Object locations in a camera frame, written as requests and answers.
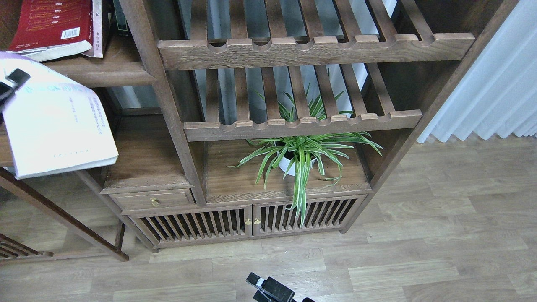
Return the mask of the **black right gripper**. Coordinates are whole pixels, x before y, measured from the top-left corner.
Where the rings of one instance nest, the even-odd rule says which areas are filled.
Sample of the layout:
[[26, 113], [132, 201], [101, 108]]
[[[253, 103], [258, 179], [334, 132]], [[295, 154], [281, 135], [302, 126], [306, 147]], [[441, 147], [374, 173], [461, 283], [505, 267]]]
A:
[[255, 273], [249, 273], [246, 282], [258, 289], [253, 296], [253, 299], [258, 302], [296, 301], [293, 299], [295, 292], [272, 277], [263, 279]]

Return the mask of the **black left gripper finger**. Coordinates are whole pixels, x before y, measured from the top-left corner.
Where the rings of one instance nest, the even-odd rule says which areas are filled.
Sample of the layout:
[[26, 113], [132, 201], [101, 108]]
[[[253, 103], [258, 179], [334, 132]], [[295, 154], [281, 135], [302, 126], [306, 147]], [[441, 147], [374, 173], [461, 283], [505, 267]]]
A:
[[0, 101], [5, 103], [10, 99], [15, 92], [23, 86], [29, 79], [31, 75], [27, 72], [16, 68], [12, 71], [4, 80], [1, 80], [0, 83]]

